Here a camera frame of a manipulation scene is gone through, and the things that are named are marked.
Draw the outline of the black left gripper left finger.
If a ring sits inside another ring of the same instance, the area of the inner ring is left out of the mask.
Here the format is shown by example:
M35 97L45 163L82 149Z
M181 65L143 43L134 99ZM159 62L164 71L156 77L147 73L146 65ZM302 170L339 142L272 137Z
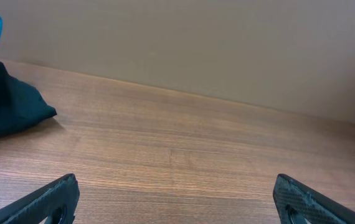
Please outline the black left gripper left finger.
M0 224L72 224L80 197L74 174L66 174L0 209Z

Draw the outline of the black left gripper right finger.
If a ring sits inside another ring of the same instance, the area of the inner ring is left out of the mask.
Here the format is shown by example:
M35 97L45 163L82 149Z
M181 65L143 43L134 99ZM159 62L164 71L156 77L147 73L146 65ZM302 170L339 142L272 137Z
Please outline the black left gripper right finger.
M273 200L281 223L355 224L355 212L286 174L278 174Z

